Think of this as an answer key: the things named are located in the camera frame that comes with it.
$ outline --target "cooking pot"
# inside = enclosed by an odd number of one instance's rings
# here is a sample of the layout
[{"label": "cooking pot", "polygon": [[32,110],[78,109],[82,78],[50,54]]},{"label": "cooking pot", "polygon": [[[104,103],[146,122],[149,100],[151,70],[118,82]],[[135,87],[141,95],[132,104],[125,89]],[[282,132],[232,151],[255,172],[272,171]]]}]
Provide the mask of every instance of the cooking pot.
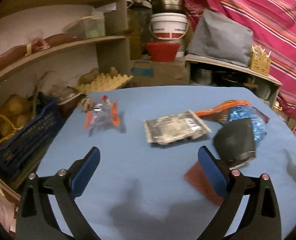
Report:
[{"label": "cooking pot", "polygon": [[217,71],[217,85],[224,87],[244,87],[246,77],[242,73]]},{"label": "cooking pot", "polygon": [[181,13],[184,14],[184,0],[151,0],[152,13]]}]

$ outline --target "pink striped blanket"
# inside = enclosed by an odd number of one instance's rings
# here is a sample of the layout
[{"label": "pink striped blanket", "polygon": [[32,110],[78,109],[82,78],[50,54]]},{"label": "pink striped blanket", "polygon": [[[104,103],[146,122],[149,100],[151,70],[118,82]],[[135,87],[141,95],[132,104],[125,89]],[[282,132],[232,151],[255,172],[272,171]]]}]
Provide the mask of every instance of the pink striped blanket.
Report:
[{"label": "pink striped blanket", "polygon": [[195,28],[205,8],[250,28],[254,43],[272,51],[270,74],[283,83],[278,101],[296,119],[296,0],[185,0]]}]

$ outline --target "wall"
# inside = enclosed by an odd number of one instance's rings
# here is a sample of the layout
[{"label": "wall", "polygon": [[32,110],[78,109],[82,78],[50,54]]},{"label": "wall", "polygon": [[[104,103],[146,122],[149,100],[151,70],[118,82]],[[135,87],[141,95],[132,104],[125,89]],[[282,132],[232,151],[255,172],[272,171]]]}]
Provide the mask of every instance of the wall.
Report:
[{"label": "wall", "polygon": [[[28,43],[28,36],[42,30],[43,37],[62,33],[62,28],[81,17],[91,15],[92,6],[53,5],[32,8],[0,19],[0,54],[8,49]],[[45,80],[46,92],[57,80],[76,85],[78,77],[98,67],[96,46],[87,45],[51,55],[31,63],[0,83],[0,105],[10,94],[31,95],[35,76],[52,71]]]}]

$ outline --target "blue plastic bag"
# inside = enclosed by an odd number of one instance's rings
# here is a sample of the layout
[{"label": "blue plastic bag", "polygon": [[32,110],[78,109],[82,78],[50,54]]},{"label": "blue plastic bag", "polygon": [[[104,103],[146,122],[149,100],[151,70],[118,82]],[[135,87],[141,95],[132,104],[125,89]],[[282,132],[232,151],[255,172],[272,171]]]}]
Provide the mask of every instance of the blue plastic bag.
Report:
[{"label": "blue plastic bag", "polygon": [[266,123],[258,115],[257,111],[252,106],[235,106],[229,110],[229,119],[227,122],[232,122],[239,119],[251,118],[252,131],[256,146],[265,137]]}]

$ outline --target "transparent plastic bag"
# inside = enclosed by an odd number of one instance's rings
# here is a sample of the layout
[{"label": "transparent plastic bag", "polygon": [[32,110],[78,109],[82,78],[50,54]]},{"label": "transparent plastic bag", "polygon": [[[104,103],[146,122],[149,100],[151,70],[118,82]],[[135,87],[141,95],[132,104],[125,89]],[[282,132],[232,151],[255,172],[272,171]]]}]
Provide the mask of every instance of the transparent plastic bag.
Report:
[{"label": "transparent plastic bag", "polygon": [[197,139],[211,132],[192,111],[144,121],[147,142],[166,145],[185,138]]},{"label": "transparent plastic bag", "polygon": [[62,83],[52,86],[46,95],[57,98],[57,104],[63,105],[79,96],[80,93],[76,89],[67,87]]}]

